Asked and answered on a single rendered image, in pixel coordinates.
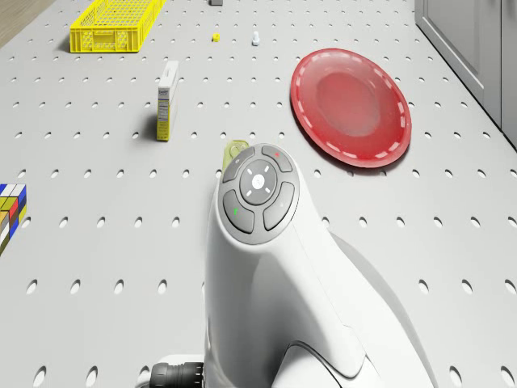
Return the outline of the red plate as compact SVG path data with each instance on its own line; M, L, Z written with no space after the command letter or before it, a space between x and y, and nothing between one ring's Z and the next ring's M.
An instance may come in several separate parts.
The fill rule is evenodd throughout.
M401 90L376 63L352 51L324 48L302 58L290 97L309 137L346 164L383 167L410 144L410 110Z

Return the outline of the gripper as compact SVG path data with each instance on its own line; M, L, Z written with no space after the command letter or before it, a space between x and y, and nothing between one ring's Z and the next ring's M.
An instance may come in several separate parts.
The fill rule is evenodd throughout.
M204 356L165 356L137 379L136 388L204 388Z

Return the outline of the yellow basket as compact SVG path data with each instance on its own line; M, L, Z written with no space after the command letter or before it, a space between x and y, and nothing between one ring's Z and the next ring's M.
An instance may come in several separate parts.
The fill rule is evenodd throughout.
M72 53L136 53L166 0L95 0L69 30Z

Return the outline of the puzzle cube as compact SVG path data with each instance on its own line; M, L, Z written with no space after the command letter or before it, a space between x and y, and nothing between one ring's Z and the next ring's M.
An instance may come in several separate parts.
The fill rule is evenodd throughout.
M27 211L27 186L0 184L0 255L13 238Z

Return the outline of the flat-sided can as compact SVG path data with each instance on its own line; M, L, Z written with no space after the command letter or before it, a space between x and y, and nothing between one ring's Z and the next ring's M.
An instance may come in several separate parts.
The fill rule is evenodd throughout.
M158 83L157 132L158 141L169 141L174 121L174 95L179 81L179 62L168 61Z

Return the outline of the yellow mug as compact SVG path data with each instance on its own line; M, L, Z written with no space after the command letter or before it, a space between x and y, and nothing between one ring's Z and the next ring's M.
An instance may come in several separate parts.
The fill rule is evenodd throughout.
M233 140L226 145L223 155L224 182L235 178L239 162L233 165L233 160L248 147L249 144L243 140Z

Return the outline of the white cabinet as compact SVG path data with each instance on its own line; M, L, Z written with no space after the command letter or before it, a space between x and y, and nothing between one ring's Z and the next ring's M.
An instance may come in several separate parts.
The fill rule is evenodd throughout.
M517 0L414 0L415 22L517 150Z

